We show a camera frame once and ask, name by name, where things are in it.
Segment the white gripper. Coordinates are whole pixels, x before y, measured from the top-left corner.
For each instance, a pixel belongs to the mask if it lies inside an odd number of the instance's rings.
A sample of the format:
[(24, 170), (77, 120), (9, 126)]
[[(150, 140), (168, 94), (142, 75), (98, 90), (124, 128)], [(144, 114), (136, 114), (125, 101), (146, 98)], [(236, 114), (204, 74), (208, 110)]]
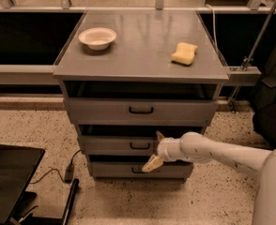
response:
[(184, 158), (184, 154), (180, 149), (180, 139), (165, 138), (159, 131), (156, 131), (156, 135), (159, 142), (157, 148), (158, 155), (150, 157), (142, 168), (144, 173), (150, 173), (158, 169), (163, 165), (163, 162), (173, 162)]

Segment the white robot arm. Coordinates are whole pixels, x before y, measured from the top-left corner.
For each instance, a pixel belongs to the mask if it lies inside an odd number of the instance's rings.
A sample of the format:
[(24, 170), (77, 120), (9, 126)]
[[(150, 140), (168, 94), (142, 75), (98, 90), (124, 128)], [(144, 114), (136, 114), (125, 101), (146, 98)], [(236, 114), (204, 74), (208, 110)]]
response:
[(216, 160), (256, 180), (252, 225), (276, 225), (276, 149), (273, 151), (216, 142), (196, 132), (179, 139), (157, 134), (159, 145), (142, 168), (149, 173), (165, 162)]

